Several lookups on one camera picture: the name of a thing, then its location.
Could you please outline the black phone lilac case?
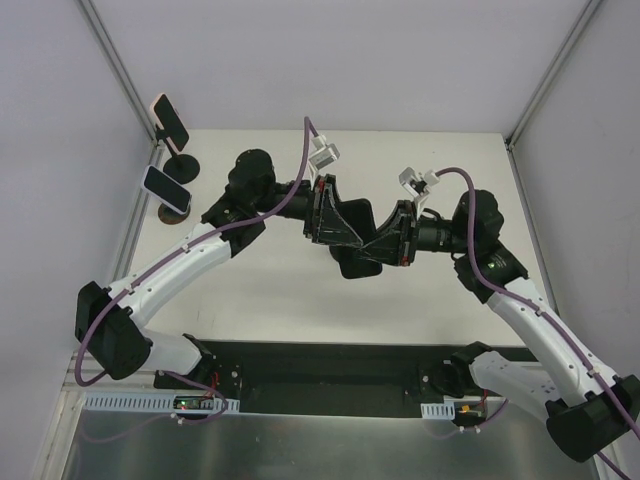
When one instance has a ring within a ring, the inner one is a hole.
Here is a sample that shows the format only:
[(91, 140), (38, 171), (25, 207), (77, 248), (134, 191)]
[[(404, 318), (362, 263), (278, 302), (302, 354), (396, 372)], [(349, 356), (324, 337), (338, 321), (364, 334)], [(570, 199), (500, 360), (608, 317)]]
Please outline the black phone lilac case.
[(153, 165), (145, 168), (141, 188), (178, 214), (186, 214), (191, 206), (191, 193)]

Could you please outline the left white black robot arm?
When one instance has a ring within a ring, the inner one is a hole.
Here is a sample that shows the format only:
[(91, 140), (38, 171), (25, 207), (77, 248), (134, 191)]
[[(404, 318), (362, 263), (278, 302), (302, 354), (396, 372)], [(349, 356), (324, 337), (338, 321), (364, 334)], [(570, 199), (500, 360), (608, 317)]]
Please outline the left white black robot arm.
[(239, 155), (223, 195), (164, 256), (145, 270), (102, 288), (85, 285), (78, 294), (77, 359), (91, 355), (102, 373), (121, 380), (140, 369), (164, 372), (199, 389), (214, 370), (212, 354), (191, 335), (172, 336), (147, 329), (160, 308), (207, 270), (238, 255), (266, 228), (270, 214), (303, 218), (308, 183), (275, 180), (269, 154), (260, 149)]

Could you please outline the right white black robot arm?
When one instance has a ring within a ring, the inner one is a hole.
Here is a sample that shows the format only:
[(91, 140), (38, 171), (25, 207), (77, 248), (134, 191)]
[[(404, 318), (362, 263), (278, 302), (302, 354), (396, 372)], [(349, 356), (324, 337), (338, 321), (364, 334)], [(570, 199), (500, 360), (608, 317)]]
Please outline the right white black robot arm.
[(639, 380), (622, 377), (570, 331), (542, 299), (522, 263), (500, 242), (504, 217), (495, 196), (469, 190), (451, 219), (424, 217), (413, 202), (400, 202), (377, 226), (367, 200), (356, 203), (355, 249), (359, 273), (384, 265), (407, 266), (416, 252), (448, 253), (463, 286), (504, 320), (549, 376), (545, 383), (477, 342), (450, 369), (461, 394), (491, 390), (541, 420), (569, 458), (584, 462), (624, 434), (639, 432)]

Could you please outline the black phone pink case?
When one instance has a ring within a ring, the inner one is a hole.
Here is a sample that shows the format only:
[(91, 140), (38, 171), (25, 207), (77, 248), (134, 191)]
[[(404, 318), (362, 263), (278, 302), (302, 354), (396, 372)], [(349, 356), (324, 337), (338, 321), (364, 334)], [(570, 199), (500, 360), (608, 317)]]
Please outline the black phone pink case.
[(172, 148), (182, 152), (189, 141), (189, 133), (165, 93), (159, 94), (152, 102), (150, 112)]

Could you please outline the wooden base wedge phone stand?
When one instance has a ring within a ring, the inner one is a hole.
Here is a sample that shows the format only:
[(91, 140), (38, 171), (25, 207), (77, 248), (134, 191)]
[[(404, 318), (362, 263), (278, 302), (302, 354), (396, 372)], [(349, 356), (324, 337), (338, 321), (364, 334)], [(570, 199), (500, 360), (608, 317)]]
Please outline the wooden base wedge phone stand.
[(185, 221), (191, 213), (191, 209), (188, 208), (185, 213), (177, 213), (169, 206), (160, 204), (157, 209), (158, 219), (166, 225), (177, 225)]

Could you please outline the black phone dark case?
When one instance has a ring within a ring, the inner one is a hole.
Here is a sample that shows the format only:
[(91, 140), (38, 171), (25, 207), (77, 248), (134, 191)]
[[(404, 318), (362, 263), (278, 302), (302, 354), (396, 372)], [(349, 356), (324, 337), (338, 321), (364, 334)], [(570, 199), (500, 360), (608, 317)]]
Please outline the black phone dark case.
[[(344, 201), (340, 206), (340, 212), (363, 241), (369, 241), (376, 233), (374, 214), (369, 200)], [(381, 263), (357, 258), (353, 249), (330, 246), (329, 252), (339, 264), (342, 277), (347, 280), (370, 278), (380, 275), (383, 271)]]

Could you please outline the black clamp phone stand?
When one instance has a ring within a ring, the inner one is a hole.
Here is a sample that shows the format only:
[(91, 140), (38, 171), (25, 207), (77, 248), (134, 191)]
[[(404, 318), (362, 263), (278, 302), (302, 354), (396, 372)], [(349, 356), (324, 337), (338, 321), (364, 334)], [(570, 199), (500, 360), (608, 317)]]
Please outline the black clamp phone stand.
[(156, 140), (167, 147), (170, 158), (165, 162), (162, 171), (181, 185), (186, 185), (197, 178), (200, 173), (200, 163), (192, 155), (179, 153), (173, 146), (167, 133), (157, 127)]

